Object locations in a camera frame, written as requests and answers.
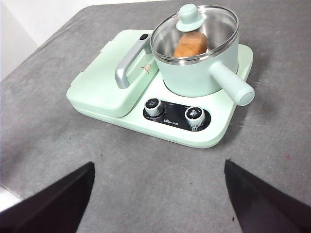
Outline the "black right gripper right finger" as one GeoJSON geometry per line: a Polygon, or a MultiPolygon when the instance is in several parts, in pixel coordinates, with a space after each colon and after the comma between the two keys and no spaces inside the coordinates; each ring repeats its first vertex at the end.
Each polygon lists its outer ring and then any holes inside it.
{"type": "Polygon", "coordinates": [[[226,160],[229,198],[244,233],[309,233],[311,208],[226,160]]]}

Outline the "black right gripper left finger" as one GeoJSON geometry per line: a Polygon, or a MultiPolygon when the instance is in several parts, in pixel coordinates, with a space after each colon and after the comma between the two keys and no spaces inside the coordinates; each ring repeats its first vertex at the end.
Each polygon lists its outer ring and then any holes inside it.
{"type": "Polygon", "coordinates": [[[89,203],[95,166],[88,162],[0,214],[2,233],[74,233],[89,203]]]}

